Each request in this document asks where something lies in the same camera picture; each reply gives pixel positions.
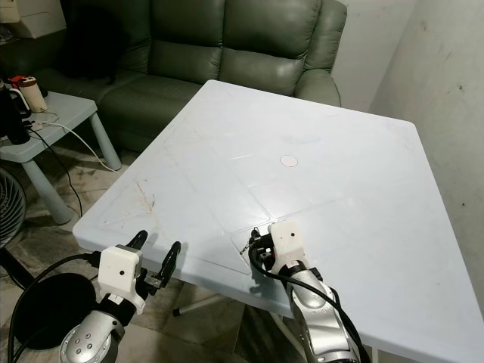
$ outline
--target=black round base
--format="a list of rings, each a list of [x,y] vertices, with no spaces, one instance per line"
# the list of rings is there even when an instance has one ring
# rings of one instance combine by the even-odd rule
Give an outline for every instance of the black round base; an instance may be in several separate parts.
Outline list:
[[[29,340],[30,349],[54,348],[95,306],[96,292],[87,278],[51,276],[34,286],[20,303],[15,337],[21,343]]]

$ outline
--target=green leather sofa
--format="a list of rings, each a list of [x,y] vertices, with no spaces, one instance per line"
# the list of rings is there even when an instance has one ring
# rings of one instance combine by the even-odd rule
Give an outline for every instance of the green leather sofa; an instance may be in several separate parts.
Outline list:
[[[52,68],[64,32],[2,46],[0,67],[33,74],[49,91],[96,101],[115,144],[144,150],[209,79],[340,106],[330,72],[346,7],[336,0],[77,3],[112,11],[130,35],[114,84]]]

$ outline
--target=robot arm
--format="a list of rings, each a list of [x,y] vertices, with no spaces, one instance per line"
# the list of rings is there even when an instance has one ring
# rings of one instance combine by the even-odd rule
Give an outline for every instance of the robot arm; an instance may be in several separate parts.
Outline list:
[[[98,282],[101,303],[80,325],[73,328],[60,346],[62,363],[114,363],[124,327],[133,315],[142,314],[144,301],[168,283],[175,270],[181,244],[175,242],[156,275],[141,267],[141,247],[147,232],[140,231],[127,246],[109,247],[99,253]]]
[[[254,230],[249,248],[254,267],[281,280],[286,288],[308,363],[369,362],[337,292],[322,281],[317,269],[306,267],[301,234],[294,222],[274,223],[265,236]]]

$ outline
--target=plastic table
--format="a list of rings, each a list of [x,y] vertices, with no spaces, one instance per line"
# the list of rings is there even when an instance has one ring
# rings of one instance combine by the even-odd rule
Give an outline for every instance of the plastic table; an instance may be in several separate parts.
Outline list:
[[[484,323],[413,124],[208,81],[73,229],[81,247],[150,234],[151,270],[292,316],[239,251],[298,221],[309,262],[363,342],[422,362],[477,363]]]
[[[93,100],[49,92],[45,101],[48,105],[47,112],[32,113],[28,120],[41,123],[57,123],[69,129],[74,129],[89,119],[107,165],[115,170],[121,168],[121,162],[116,155],[116,151],[96,114],[98,108]],[[47,144],[53,145],[53,143],[69,132],[59,126],[46,126],[39,130],[38,133]],[[30,140],[25,144],[13,145],[9,140],[3,141],[0,147],[0,158],[21,163],[42,201],[51,213],[52,218],[58,224],[67,223],[73,216],[72,211],[62,201],[62,198],[33,159],[46,148],[47,146],[37,135],[31,134]]]

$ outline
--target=white wall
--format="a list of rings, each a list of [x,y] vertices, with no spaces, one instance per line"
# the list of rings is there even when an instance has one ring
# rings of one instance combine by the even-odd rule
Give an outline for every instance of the white wall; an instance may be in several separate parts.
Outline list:
[[[484,311],[482,19],[482,0],[420,0],[371,112],[417,126]]]
[[[416,0],[340,0],[348,7],[332,72],[343,107],[368,111]]]

